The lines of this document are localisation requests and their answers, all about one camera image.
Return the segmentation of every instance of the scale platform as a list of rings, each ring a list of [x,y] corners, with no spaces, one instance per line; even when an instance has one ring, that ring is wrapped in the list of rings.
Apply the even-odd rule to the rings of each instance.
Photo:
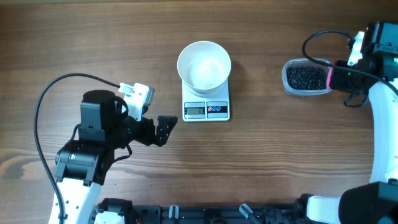
[[[229,120],[228,80],[213,96],[200,95],[182,82],[182,118],[186,122]]]

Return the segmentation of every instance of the plastic container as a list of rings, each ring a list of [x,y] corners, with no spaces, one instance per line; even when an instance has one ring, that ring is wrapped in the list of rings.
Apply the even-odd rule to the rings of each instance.
[[[316,58],[316,59],[320,60],[322,62],[330,63],[328,60],[323,59],[323,58]],[[315,64],[306,58],[298,58],[298,59],[290,60],[284,65],[284,67],[282,69],[282,81],[284,83],[285,92],[287,94],[294,95],[294,96],[315,96],[315,95],[329,93],[331,91],[331,89],[328,87],[326,87],[326,89],[324,89],[324,90],[296,90],[296,89],[293,89],[287,82],[286,70],[287,70],[287,68],[290,68],[290,67],[300,67],[300,66],[311,66],[311,67],[323,68],[325,70],[325,78],[326,79],[328,78],[329,67]]]
[[[183,82],[197,95],[210,96],[219,92],[231,71],[231,59],[222,46],[198,41],[185,47],[177,61]]]

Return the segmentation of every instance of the digital scale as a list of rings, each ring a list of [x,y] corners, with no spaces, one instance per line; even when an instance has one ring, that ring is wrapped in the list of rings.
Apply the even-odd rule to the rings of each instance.
[[[228,80],[215,95],[206,96],[193,91],[182,82],[182,114],[186,122],[229,120]]]

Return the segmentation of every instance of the wood grain surface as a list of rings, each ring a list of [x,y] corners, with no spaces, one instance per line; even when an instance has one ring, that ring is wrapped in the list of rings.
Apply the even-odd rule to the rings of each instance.
[[[177,115],[164,147],[131,144],[108,172],[99,201],[135,205],[293,202],[302,193],[339,196],[366,184],[373,162],[370,105],[343,106],[345,93],[284,93],[284,63],[324,29],[353,35],[397,19],[396,1],[151,1],[0,6],[0,223],[46,223],[53,190],[33,138],[43,88],[66,73],[89,73],[156,89],[147,118]],[[222,45],[233,61],[231,120],[185,123],[176,63],[198,40]],[[347,59],[344,37],[308,46],[314,57]],[[84,92],[117,89],[86,78],[54,85],[39,114],[39,138],[55,155],[80,122]],[[116,151],[117,156],[127,154]]]

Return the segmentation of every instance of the container of black beans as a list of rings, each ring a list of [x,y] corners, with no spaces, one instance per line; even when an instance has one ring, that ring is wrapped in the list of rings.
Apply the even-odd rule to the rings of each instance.
[[[326,59],[316,58],[330,63]],[[306,58],[288,61],[282,69],[285,92],[295,96],[313,96],[329,93],[327,87],[329,67],[315,64]]]

